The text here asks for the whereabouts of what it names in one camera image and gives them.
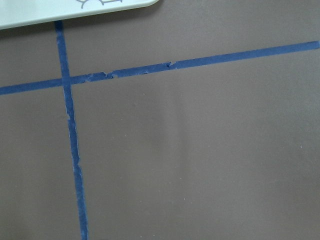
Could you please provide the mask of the cream bear serving tray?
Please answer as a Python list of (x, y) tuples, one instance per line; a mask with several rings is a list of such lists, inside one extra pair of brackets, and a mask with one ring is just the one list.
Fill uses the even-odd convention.
[(0, 29), (149, 7), (156, 0), (2, 0)]

